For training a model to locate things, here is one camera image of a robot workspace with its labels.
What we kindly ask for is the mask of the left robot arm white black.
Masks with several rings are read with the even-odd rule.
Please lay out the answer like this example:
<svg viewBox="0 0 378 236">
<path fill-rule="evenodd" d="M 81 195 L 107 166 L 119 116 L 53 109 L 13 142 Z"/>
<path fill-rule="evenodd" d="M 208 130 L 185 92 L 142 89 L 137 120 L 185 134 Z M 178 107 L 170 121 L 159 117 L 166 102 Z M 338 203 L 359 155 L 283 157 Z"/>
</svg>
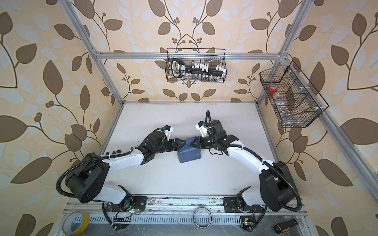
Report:
<svg viewBox="0 0 378 236">
<path fill-rule="evenodd" d="M 106 183 L 107 177 L 129 167 L 146 164 L 157 153 L 179 151 L 186 145 L 186 141 L 179 138 L 169 140 L 170 134 L 166 127 L 157 128 L 128 152 L 100 156 L 88 154 L 58 178 L 57 192 L 76 198 L 83 204 L 91 201 L 121 204 L 129 192 L 121 185 Z"/>
</svg>

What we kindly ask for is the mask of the orange black screwdriver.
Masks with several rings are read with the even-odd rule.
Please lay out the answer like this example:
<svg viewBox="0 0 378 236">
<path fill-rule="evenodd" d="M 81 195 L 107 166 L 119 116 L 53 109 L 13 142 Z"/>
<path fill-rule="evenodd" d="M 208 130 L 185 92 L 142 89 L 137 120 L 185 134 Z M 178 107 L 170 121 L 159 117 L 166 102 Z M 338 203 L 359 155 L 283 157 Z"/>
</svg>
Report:
<svg viewBox="0 0 378 236">
<path fill-rule="evenodd" d="M 273 226 L 273 230 L 275 231 L 276 234 L 281 234 L 284 232 L 287 232 L 289 229 L 297 226 L 300 223 L 300 221 L 296 219 L 291 219 L 286 222 L 281 222 Z"/>
</svg>

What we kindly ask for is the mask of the red capped plastic bottle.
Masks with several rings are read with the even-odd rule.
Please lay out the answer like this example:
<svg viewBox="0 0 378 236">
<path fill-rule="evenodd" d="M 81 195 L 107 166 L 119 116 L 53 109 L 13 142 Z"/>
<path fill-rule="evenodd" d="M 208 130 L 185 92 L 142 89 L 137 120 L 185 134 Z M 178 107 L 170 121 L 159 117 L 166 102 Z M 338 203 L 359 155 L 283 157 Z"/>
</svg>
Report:
<svg viewBox="0 0 378 236">
<path fill-rule="evenodd" d="M 278 91 L 278 87 L 276 85 L 270 85 L 268 87 L 268 91 L 269 91 L 270 95 L 275 95 Z"/>
</svg>

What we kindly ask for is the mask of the black tool set in basket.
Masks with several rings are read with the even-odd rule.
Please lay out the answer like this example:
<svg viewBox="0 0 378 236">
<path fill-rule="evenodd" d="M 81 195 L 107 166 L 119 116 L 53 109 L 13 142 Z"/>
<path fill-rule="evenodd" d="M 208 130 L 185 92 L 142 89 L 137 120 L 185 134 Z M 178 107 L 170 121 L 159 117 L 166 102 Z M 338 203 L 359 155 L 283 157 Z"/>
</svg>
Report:
<svg viewBox="0 0 378 236">
<path fill-rule="evenodd" d="M 187 76 L 188 78 L 221 78 L 226 77 L 226 69 L 219 65 L 215 69 L 211 69 L 209 64 L 186 65 L 181 59 L 173 59 L 170 66 L 172 75 L 176 78 Z"/>
</svg>

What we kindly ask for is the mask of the blue wrapping paper sheet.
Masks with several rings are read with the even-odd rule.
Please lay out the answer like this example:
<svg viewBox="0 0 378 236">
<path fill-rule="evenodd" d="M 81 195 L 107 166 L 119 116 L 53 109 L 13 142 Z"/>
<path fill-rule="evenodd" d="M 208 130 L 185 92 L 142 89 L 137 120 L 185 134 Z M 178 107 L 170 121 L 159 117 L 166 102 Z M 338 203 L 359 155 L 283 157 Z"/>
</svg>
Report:
<svg viewBox="0 0 378 236">
<path fill-rule="evenodd" d="M 177 151 L 177 156 L 180 163 L 201 159 L 201 150 L 191 146 L 191 143 L 195 140 L 196 137 L 186 139 L 186 144 Z"/>
</svg>

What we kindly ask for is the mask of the yellow tape roll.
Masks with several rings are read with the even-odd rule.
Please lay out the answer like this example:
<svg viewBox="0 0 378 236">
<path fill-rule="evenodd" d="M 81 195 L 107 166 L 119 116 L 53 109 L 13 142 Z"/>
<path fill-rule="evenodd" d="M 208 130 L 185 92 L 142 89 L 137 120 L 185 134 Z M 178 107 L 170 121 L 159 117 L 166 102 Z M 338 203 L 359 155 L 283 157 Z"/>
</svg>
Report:
<svg viewBox="0 0 378 236">
<path fill-rule="evenodd" d="M 65 235 L 76 236 L 83 233 L 90 224 L 90 215 L 86 212 L 75 211 L 63 221 L 62 231 Z"/>
</svg>

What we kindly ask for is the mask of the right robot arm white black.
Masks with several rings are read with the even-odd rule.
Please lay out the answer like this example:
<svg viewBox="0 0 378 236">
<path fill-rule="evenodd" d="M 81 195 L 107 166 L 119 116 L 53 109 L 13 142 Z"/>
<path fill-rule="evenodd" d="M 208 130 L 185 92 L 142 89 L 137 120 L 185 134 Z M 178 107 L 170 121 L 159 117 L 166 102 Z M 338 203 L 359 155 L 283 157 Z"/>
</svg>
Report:
<svg viewBox="0 0 378 236">
<path fill-rule="evenodd" d="M 195 127 L 201 135 L 191 143 L 192 147 L 220 151 L 238 160 L 259 177 L 258 189 L 249 186 L 236 195 L 240 211 L 248 212 L 254 205 L 265 206 L 274 212 L 283 208 L 293 212 L 302 209 L 299 191 L 285 163 L 261 157 L 236 136 L 228 135 L 219 120 L 201 121 Z"/>
</svg>

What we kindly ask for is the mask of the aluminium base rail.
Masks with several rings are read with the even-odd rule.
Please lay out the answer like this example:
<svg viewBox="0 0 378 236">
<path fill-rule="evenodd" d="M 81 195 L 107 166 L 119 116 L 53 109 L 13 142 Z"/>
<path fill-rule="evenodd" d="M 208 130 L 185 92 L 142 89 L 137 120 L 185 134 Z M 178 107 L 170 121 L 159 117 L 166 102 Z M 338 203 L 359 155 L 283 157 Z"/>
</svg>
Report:
<svg viewBox="0 0 378 236">
<path fill-rule="evenodd" d="M 194 212 L 199 207 L 207 208 L 211 213 L 261 213 L 263 206 L 254 204 L 253 206 L 240 207 L 234 195 L 133 195 L 131 197 L 131 207 L 138 209 L 141 213 L 188 213 Z M 88 213 L 102 213 L 101 203 L 89 202 L 82 204 L 78 199 L 69 199 L 64 213 L 74 211 L 84 211 Z M 270 215 L 308 215 L 306 208 L 302 205 L 299 212 L 281 209 L 273 212 L 267 209 Z"/>
</svg>

